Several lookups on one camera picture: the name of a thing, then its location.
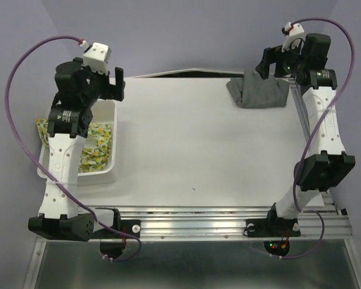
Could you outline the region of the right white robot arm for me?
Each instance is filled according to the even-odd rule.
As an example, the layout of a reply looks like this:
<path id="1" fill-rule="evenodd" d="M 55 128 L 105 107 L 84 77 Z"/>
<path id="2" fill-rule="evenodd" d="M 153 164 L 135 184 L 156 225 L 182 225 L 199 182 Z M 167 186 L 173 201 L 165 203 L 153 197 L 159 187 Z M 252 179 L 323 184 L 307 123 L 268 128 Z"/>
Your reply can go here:
<path id="1" fill-rule="evenodd" d="M 268 233 L 278 235 L 286 229 L 286 220 L 299 212 L 317 195 L 336 187 L 353 169 L 355 157 L 347 154 L 338 128 L 335 100 L 336 73 L 326 69 L 330 37 L 318 33 L 288 36 L 283 45 L 266 48 L 256 71 L 268 78 L 271 64 L 275 74 L 292 76 L 304 103 L 309 138 L 301 160 L 294 168 L 294 183 L 287 194 L 273 205 L 265 219 Z"/>

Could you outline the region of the grey pleated skirt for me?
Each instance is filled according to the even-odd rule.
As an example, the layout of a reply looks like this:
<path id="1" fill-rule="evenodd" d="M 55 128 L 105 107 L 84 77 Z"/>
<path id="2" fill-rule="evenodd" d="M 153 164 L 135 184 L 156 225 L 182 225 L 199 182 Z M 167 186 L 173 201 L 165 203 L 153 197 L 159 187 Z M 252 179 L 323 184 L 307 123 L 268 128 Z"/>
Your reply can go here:
<path id="1" fill-rule="evenodd" d="M 256 72 L 246 71 L 242 78 L 231 78 L 226 84 L 234 104 L 243 109 L 267 109 L 285 107 L 289 95 L 289 83 L 270 75 L 262 79 Z"/>

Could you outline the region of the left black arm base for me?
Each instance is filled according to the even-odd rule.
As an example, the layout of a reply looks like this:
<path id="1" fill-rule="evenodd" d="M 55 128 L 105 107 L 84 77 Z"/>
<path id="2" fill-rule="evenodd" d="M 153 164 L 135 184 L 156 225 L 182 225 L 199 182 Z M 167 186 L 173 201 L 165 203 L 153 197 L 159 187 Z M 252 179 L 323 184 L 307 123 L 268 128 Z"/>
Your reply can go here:
<path id="1" fill-rule="evenodd" d="M 124 219 L 117 208 L 97 207 L 94 209 L 99 221 L 119 233 L 110 231 L 95 223 L 91 239 L 97 239 L 102 259 L 111 262 L 127 261 L 141 250 L 141 220 Z"/>

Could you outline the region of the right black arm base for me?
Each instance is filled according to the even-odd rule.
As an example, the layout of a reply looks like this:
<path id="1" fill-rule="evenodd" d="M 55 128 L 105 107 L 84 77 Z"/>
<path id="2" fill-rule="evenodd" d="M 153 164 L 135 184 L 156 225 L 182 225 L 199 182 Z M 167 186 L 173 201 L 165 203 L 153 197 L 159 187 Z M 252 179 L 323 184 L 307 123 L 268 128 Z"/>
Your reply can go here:
<path id="1" fill-rule="evenodd" d="M 285 257 L 290 250 L 290 238 L 300 237 L 301 231 L 297 219 L 247 219 L 243 234 L 249 238 L 265 238 L 267 253 Z"/>

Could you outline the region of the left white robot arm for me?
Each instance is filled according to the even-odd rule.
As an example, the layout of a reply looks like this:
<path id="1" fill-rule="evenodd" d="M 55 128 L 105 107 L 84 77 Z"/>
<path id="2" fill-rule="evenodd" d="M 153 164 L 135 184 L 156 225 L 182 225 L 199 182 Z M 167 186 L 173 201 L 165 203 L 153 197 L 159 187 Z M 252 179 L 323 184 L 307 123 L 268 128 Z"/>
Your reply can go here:
<path id="1" fill-rule="evenodd" d="M 122 101 L 123 70 L 116 68 L 119 81 L 110 84 L 106 60 L 77 57 L 57 66 L 58 91 L 48 115 L 49 165 L 45 173 L 45 195 L 38 215 L 28 220 L 31 232 L 48 240 L 88 241 L 94 231 L 96 216 L 82 207 L 75 194 L 79 159 L 84 148 L 99 99 Z"/>

